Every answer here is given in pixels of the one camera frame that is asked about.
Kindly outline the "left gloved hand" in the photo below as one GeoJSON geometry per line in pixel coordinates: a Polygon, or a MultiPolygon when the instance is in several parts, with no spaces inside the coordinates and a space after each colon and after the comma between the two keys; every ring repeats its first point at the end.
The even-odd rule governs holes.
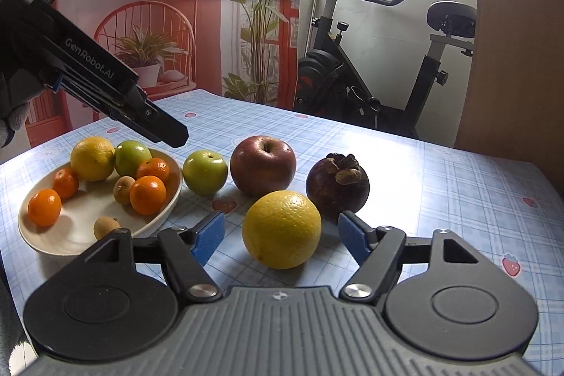
{"type": "Polygon", "coordinates": [[[44,85],[24,69],[1,72],[1,148],[7,147],[26,120],[29,102],[44,85]]]}

